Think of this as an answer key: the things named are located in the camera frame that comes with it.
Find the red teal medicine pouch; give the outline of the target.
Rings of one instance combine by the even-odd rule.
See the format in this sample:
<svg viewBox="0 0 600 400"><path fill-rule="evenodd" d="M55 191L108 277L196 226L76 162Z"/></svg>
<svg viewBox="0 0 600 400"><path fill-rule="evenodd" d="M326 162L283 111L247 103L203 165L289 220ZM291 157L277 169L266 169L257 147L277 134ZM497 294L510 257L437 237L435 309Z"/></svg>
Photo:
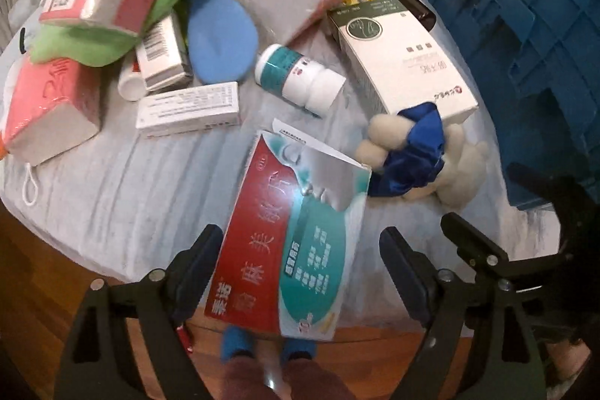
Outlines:
<svg viewBox="0 0 600 400"><path fill-rule="evenodd" d="M207 317L330 341L360 240L371 172L337 152L260 131L207 293Z"/></svg>

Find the white teal pill bottle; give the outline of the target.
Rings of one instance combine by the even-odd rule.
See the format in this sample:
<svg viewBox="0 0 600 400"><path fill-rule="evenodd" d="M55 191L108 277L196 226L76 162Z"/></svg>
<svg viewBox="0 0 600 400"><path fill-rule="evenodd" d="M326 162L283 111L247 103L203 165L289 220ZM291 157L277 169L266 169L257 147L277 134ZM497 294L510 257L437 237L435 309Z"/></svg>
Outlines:
<svg viewBox="0 0 600 400"><path fill-rule="evenodd" d="M346 77L286 46L273 43L258 57L255 82L264 90L324 118Z"/></svg>

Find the white green patch box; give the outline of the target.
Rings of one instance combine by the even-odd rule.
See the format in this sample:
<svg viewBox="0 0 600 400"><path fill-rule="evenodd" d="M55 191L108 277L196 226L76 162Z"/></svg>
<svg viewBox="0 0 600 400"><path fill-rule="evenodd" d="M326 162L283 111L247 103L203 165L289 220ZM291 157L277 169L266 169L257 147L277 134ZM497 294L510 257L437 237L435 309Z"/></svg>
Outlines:
<svg viewBox="0 0 600 400"><path fill-rule="evenodd" d="M479 108L449 56L399 0L331 9L327 20L368 115L396 114L433 102L447 125L464 123Z"/></svg>

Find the white blue plush toy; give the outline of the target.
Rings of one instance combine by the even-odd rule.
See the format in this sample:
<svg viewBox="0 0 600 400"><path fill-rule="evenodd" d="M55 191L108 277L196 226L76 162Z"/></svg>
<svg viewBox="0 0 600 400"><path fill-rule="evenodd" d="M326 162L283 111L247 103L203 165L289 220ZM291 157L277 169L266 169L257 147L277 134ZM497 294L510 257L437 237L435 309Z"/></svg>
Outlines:
<svg viewBox="0 0 600 400"><path fill-rule="evenodd" d="M416 201L435 195L442 205L461 209L484 184L488 146L469 143L462 125L444 125L437 106L424 102L374 116L354 158L372 169L371 197Z"/></svg>

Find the small white medicine box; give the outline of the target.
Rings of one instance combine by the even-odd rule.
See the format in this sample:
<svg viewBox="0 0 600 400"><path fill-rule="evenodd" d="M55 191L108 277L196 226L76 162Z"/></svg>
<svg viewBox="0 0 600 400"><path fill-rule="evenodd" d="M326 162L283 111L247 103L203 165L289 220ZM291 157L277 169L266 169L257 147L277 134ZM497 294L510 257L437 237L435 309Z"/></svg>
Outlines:
<svg viewBox="0 0 600 400"><path fill-rule="evenodd" d="M135 128L144 136L161 137L239 123L239 85L226 82L144 97L137 106Z"/></svg>

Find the pink tissue pack left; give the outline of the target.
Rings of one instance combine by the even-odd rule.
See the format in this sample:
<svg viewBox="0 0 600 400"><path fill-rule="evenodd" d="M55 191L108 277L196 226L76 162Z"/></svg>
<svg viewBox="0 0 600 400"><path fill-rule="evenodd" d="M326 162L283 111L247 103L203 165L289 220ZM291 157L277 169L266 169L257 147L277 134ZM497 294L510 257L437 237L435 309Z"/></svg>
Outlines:
<svg viewBox="0 0 600 400"><path fill-rule="evenodd" d="M95 136L101 128L100 74L68 58L35 64L23 56L2 130L7 152L38 166Z"/></svg>

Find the blue plastic crate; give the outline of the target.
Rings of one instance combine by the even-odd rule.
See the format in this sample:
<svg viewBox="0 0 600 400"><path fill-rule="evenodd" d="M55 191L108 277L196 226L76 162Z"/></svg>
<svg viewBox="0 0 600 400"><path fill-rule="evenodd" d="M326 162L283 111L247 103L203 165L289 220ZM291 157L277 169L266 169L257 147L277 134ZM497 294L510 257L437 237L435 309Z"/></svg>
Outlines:
<svg viewBox="0 0 600 400"><path fill-rule="evenodd" d="M599 193L599 0L429 0L492 119L503 166Z"/></svg>

